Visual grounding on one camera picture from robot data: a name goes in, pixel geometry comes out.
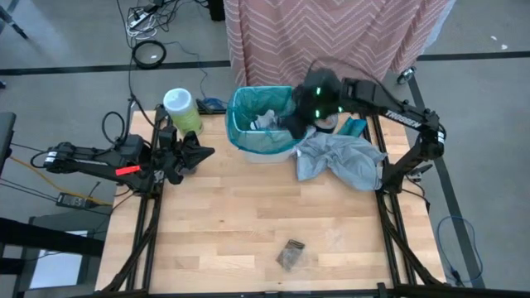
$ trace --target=caster wheel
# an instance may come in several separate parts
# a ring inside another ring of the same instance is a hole
[[[403,71],[399,77],[397,77],[397,83],[398,84],[405,84],[408,82],[408,80],[412,79],[414,76],[414,73],[416,73],[416,67],[410,67]]]

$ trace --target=gray cloth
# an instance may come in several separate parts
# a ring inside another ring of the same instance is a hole
[[[357,190],[378,190],[381,153],[363,138],[316,132],[296,148],[298,180],[317,177],[327,167]]]

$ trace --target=plastic bin liner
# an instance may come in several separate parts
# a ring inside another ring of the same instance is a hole
[[[280,118],[290,115],[295,109],[291,93],[291,86],[239,88],[226,109],[226,132],[230,142],[241,150],[257,154],[277,154],[292,149],[300,140],[293,139],[287,130],[250,129],[250,123],[269,109]]]

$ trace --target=power strip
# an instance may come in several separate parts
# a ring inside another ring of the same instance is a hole
[[[131,29],[134,29],[135,26],[140,25],[141,22],[147,20],[151,15],[152,15],[152,12],[144,12],[144,13],[142,13],[137,20],[134,20],[134,21],[131,22],[129,27]]]

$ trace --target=metal frame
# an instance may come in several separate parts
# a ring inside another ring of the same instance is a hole
[[[201,110],[201,114],[224,114],[225,110],[213,110],[213,111],[204,111]],[[386,152],[385,142],[383,140],[383,132],[381,130],[381,124],[379,122],[378,116],[373,115],[373,127],[375,129],[376,138],[378,141],[378,147],[381,152]],[[364,130],[364,137],[371,142],[371,136],[368,129]],[[152,147],[153,150],[157,146],[157,130],[153,130],[153,137],[152,137]],[[387,166],[389,164],[388,159],[386,159],[383,162],[383,166]],[[530,292],[523,292],[523,291],[503,291],[503,290],[486,290],[486,289],[474,289],[474,288],[459,288],[459,287],[451,287],[449,285],[442,285],[439,281],[436,281],[440,284],[430,284],[428,286],[419,286],[417,285],[415,272],[413,269],[413,263],[414,267],[418,268],[421,267],[421,263],[415,256],[411,257],[410,259],[406,257],[406,251],[410,251],[409,248],[407,248],[407,235],[405,233],[405,228],[402,220],[401,210],[399,208],[398,203],[398,197],[396,194],[388,194],[390,203],[393,208],[393,216],[394,216],[394,222],[395,222],[395,230],[388,228],[388,223],[390,222],[390,218],[388,217],[388,211],[385,201],[385,194],[382,191],[376,191],[376,199],[378,202],[378,211],[379,211],[379,217],[381,219],[382,224],[382,230],[383,230],[383,238],[385,242],[385,250],[387,253],[388,258],[388,268],[390,271],[390,276],[393,283],[393,289],[386,289],[385,285],[383,283],[378,283],[376,289],[366,289],[366,290],[344,290],[344,291],[302,291],[302,292],[294,292],[294,291],[271,291],[271,292],[236,292],[236,293],[192,293],[192,294],[186,294],[186,293],[168,293],[168,294],[149,294],[149,286],[150,286],[150,280],[151,280],[151,273],[152,273],[152,266],[154,262],[154,250],[156,245],[156,234],[157,234],[157,226],[158,226],[158,219],[160,216],[160,207],[161,207],[161,198],[162,198],[162,192],[163,189],[163,180],[157,184],[157,195],[155,195],[153,198],[147,198],[142,197],[142,201],[140,203],[140,209],[138,212],[137,217],[137,227],[134,234],[134,242],[133,242],[133,254],[129,259],[126,261],[126,264],[124,265],[122,271],[120,272],[127,272],[127,276],[120,276],[120,273],[117,274],[117,277],[122,277],[121,282],[111,284],[107,287],[111,290],[104,290],[104,291],[98,291],[95,292],[93,295],[90,296],[83,296],[83,297],[234,297],[234,298],[242,298],[242,297],[263,297],[263,298],[275,298],[275,297],[366,297],[366,296],[373,296],[373,297],[394,297],[394,296],[406,296],[406,297],[476,297],[476,298],[483,298],[483,297],[528,297],[530,296]],[[154,206],[152,211],[152,220],[149,224],[149,227],[147,228],[146,232],[143,232],[143,226],[144,221],[147,216],[147,201],[149,199],[154,199]],[[145,269],[142,277],[142,288],[141,289],[134,289],[135,281],[136,281],[136,270],[137,270],[137,257],[139,257],[140,253],[142,252],[142,248],[145,247],[145,241],[146,236],[150,236],[148,239],[149,246],[147,248],[147,255],[145,260]],[[402,249],[405,249],[403,251],[403,261],[406,268],[406,274],[408,279],[408,284],[401,283],[400,275],[398,271],[398,265],[396,260],[396,255],[393,249],[393,241],[402,240],[401,245],[399,242],[396,242],[396,244]],[[119,291],[119,288],[123,284],[125,278],[127,278],[127,285],[125,290],[126,291]]]

